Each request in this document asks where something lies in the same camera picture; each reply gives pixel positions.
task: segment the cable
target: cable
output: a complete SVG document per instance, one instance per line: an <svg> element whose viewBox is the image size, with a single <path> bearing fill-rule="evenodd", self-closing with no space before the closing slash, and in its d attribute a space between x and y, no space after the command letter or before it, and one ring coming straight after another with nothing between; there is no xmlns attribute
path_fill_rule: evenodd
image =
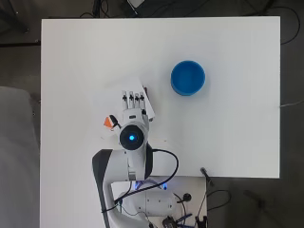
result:
<svg viewBox="0 0 304 228"><path fill-rule="evenodd" d="M202 207L203 203L205 202L205 199L206 199L206 196L207 196L207 190L209 188L210 183L211 183L211 181L206 182L206 191L205 191L205 194L203 196L203 199L202 199L200 207L199 207L199 211L198 211L198 215L197 215L198 219L200 218L201 207Z"/></svg>
<svg viewBox="0 0 304 228"><path fill-rule="evenodd" d="M300 104L303 104L303 103L304 103L304 100L296 102L296 103L282 104L280 107L300 105Z"/></svg>
<svg viewBox="0 0 304 228"><path fill-rule="evenodd" d="M300 17L298 16L297 12L294 10L294 9L291 9L289 7L273 7L273 8L270 8L270 10L275 10L275 9L286 9L286 10L290 10L294 13L294 15L296 16L296 19L297 19L297 31L295 33L295 35L293 36L292 39L286 41L286 42L283 42L281 43L281 45L287 45L289 43L291 43L298 35L298 33L300 32L301 30L301 20L300 20Z"/></svg>
<svg viewBox="0 0 304 228"><path fill-rule="evenodd" d="M140 213L143 213L144 215L145 215L145 217L146 217L146 219L149 221L149 223L151 223L151 221L149 220L149 217L148 217L148 215L144 212L144 211L140 211L140 212L138 212L138 213L136 213L136 214L130 214L130 213L128 213L125 209L124 209L124 207L121 205L121 207L123 208L123 210L129 215L129 216L132 216L132 217L135 217L135 216L137 216L138 214L140 214Z"/></svg>
<svg viewBox="0 0 304 228"><path fill-rule="evenodd" d="M177 165L176 165L176 168L175 168L174 172L172 173L172 175L171 175L168 179L164 180L163 182L160 182L160 183L158 183L158 184L154 184L154 185L149 186L149 187L145 187L145 188L139 189L139 190L137 190L137 191L130 192L130 193L128 193L127 195L125 195L124 197L119 197L118 199L115 200L115 204L117 204L117 202L121 201L122 199L124 199L124 198L126 198L126 197L129 197L129 196L132 196L132 195L134 195L134 194L137 194L137 193L146 191L146 190L148 190L148 189L152 189L152 188L159 187L159 186L163 185L164 183L169 182L169 181L170 181L171 179L173 179L173 177L176 175L176 173L178 172L178 169L179 169L179 165L180 165L178 157L177 157L175 154L173 154L172 152L168 151L168 150L152 149L152 151L153 151L153 152L163 152L163 153L167 153L167 154L172 155L172 156L176 159Z"/></svg>
<svg viewBox="0 0 304 228"><path fill-rule="evenodd" d="M131 191L131 188L132 188L132 181L130 182L130 187L129 187L129 189L123 194L123 197L124 197L125 195L127 195L127 194ZM115 203L115 206L113 206L113 207L111 207L111 208L109 208L109 209L103 210L102 213L111 211L111 210L113 210L114 208L116 208L117 206L118 206L118 204Z"/></svg>
<svg viewBox="0 0 304 228"><path fill-rule="evenodd" d="M200 8L202 8L206 3L210 2L211 0L206 0L203 3L201 3L197 8L193 9L192 11L188 12L187 14L185 14L183 17L187 17L190 14L194 13L195 11L199 10Z"/></svg>
<svg viewBox="0 0 304 228"><path fill-rule="evenodd" d="M182 208L183 208L183 215L186 216L186 215L187 215L187 213L186 213L186 207L184 206L184 203L183 203L182 199L179 197L179 195L177 195L177 194L175 194L175 193L173 193L173 194L174 194L174 196L176 196L176 197L180 200L180 203L181 203ZM186 223L186 219L187 219L187 218L185 218L185 219L183 220L183 226L184 226L185 223Z"/></svg>
<svg viewBox="0 0 304 228"><path fill-rule="evenodd" d="M108 212L108 211L112 211L113 209L115 209L118 206L118 204L115 204L115 206L109 208L109 209L105 209L102 211L102 213Z"/></svg>
<svg viewBox="0 0 304 228"><path fill-rule="evenodd" d="M91 17L94 17L94 15L93 15L92 13L90 13L90 12L84 12L84 13L81 14L79 17L83 17L83 16L85 16L85 15L89 15L89 16L91 16Z"/></svg>
<svg viewBox="0 0 304 228"><path fill-rule="evenodd" d="M210 211L212 211L212 210L215 210L215 209L218 209L218 208L220 208L220 207L223 207L223 206L227 205L227 204L231 201L232 196L231 196L230 191L228 191L228 190L222 190L222 189L219 189L219 190L216 190L216 191L213 191L213 192L209 193L209 194L207 195L207 198L208 198L208 197L211 197L213 194L218 193L218 192L227 193L227 194L228 194L228 200L225 201L223 204L221 204L221 205L219 205L219 206L215 206L215 207L212 207L212 208L207 209L208 212L210 212Z"/></svg>
<svg viewBox="0 0 304 228"><path fill-rule="evenodd" d="M130 182L130 187L129 189L122 195L122 197L125 197L130 191L131 191L131 188L132 188L132 181Z"/></svg>

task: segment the blue bowl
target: blue bowl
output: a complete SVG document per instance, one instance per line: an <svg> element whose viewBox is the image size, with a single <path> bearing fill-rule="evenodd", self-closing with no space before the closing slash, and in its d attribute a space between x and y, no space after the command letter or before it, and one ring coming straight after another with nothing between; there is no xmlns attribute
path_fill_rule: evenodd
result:
<svg viewBox="0 0 304 228"><path fill-rule="evenodd" d="M181 96L191 96L205 83L203 68L194 61L182 61L171 73L171 86Z"/></svg>

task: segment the blue light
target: blue light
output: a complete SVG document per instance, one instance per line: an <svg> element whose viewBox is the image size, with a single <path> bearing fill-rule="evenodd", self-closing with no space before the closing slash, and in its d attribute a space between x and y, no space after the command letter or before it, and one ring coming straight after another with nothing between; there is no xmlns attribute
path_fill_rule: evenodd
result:
<svg viewBox="0 0 304 228"><path fill-rule="evenodd" d="M134 136L134 135L130 135L130 136L129 136L129 140L130 140L130 141L134 141L134 140L135 140L135 136Z"/></svg>

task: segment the gray floor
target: gray floor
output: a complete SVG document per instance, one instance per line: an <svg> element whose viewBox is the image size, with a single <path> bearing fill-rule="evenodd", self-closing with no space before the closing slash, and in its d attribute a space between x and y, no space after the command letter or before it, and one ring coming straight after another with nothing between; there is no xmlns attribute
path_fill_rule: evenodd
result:
<svg viewBox="0 0 304 228"><path fill-rule="evenodd" d="M77 17L90 11L92 1L86 0L11 0L18 17L28 24L30 32L15 31L0 36L0 43L33 42L40 39L40 19L49 16ZM159 6L171 1L146 0L141 12L151 15ZM122 0L109 0L110 14L118 15ZM173 8L157 11L155 17L179 17L191 11L201 0L177 1ZM266 0L251 0L259 9ZM304 19L304 2L278 0L277 6L291 7ZM252 12L244 0L212 0L191 16L237 16ZM271 15L280 15L281 39L290 39L296 31L295 16L286 9L272 9ZM283 104L304 99L304 30L290 44L281 48L281 102ZM15 47L0 49L0 86L23 88L31 94L40 94L40 48ZM302 227L304 223L304 105L281 110L281 169L280 180L223 179L214 178L214 189L229 189L231 203L209 213L210 227ZM267 214L257 209L253 200L244 196L251 190L266 200ZM213 196L209 206L225 200L224 196Z"/></svg>

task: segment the orange object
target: orange object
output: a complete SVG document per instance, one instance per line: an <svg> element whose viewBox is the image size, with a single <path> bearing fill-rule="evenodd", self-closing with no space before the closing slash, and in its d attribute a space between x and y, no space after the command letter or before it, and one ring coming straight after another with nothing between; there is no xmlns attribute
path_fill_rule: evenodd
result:
<svg viewBox="0 0 304 228"><path fill-rule="evenodd" d="M112 128L113 127L112 122L111 122L111 120L108 117L105 118L104 125L106 127L108 127L108 128Z"/></svg>

